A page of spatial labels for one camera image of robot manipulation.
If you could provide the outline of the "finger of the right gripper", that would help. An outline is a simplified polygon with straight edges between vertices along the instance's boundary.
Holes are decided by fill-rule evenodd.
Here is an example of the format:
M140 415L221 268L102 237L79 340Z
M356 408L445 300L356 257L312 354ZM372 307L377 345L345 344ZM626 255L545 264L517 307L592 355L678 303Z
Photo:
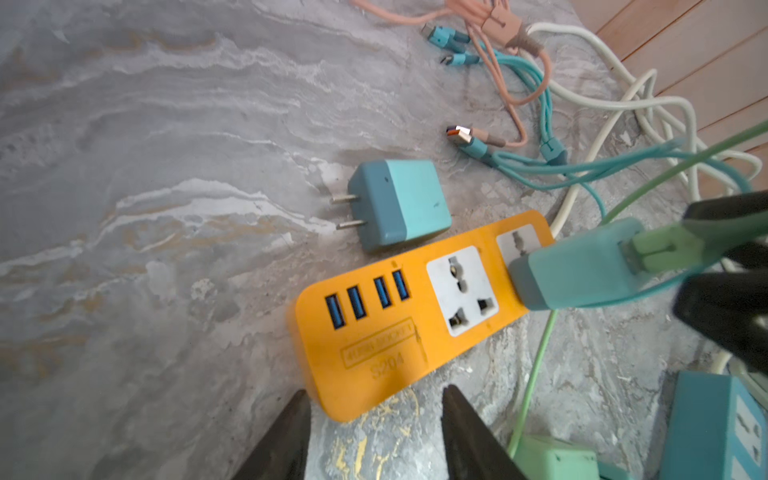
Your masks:
M703 244L701 263L727 258L746 269L767 267L767 191L688 206L682 225Z
M767 370L767 272L707 273L686 279L672 308L679 320L759 372Z

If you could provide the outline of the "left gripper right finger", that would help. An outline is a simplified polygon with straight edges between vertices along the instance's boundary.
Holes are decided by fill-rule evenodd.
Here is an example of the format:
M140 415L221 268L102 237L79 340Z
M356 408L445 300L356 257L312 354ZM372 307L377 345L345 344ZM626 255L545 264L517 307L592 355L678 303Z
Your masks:
M443 389L442 405L449 479L526 479L456 385Z

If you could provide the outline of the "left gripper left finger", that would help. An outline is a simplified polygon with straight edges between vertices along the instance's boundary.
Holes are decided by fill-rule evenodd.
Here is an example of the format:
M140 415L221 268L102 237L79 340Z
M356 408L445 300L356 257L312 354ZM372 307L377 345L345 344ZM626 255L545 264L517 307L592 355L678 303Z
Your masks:
M233 480L304 479L311 436L311 403L298 390L248 455Z

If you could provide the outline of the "light green USB charger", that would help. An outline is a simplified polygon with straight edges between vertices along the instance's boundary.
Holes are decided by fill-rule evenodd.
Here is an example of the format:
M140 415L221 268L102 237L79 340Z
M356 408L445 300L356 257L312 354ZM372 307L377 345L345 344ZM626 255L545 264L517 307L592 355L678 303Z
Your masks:
M513 461L527 479L599 478L594 450L544 435L523 435Z

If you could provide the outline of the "blue power strip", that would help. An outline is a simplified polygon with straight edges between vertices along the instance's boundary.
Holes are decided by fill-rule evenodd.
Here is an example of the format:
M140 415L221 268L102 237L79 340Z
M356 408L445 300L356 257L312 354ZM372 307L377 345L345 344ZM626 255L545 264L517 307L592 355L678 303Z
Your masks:
M659 477L767 477L766 417L739 379L678 374Z

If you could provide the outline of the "teal USB charger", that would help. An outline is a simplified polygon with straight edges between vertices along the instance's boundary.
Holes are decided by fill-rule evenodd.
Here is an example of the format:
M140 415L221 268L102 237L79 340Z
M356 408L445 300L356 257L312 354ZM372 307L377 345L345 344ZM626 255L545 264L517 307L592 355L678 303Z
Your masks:
M626 470L605 462L598 462L600 480L634 480L634 477Z

